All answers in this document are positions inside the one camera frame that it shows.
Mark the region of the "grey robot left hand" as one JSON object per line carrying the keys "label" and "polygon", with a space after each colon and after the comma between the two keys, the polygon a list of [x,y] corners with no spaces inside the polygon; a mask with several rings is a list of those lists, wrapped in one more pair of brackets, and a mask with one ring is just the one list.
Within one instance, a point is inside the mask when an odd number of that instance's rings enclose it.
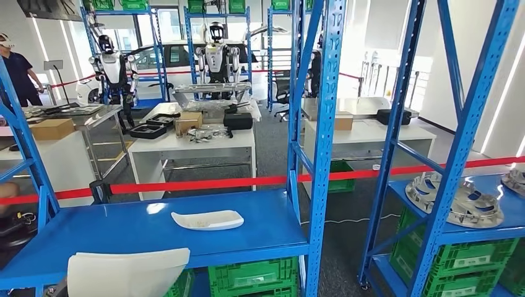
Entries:
{"label": "grey robot left hand", "polygon": [[64,277],[59,283],[47,286],[44,289],[43,297],[68,297],[67,278]]}

